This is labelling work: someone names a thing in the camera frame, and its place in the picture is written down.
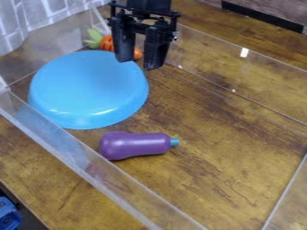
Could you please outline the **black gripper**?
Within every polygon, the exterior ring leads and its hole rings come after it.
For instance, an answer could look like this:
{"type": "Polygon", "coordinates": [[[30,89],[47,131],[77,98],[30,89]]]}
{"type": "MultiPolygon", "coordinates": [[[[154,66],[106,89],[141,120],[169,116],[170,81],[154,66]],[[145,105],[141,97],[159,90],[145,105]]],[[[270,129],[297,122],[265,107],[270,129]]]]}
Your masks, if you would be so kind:
{"type": "Polygon", "coordinates": [[[171,0],[111,0],[110,25],[119,62],[135,59],[137,34],[146,34],[145,68],[163,66],[171,41],[178,40],[181,14],[171,9],[171,0]]]}

